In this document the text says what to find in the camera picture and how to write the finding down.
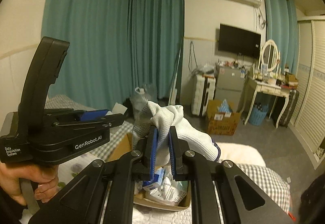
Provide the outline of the person's left hand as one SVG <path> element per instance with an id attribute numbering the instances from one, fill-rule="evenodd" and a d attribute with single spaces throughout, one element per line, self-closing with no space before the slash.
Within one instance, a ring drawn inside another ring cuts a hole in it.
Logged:
<path id="1" fill-rule="evenodd" d="M 29 162 L 1 163 L 1 189 L 14 201 L 26 206 L 26 195 L 22 188 L 31 188 L 36 200 L 48 202 L 58 192 L 58 166 Z"/>

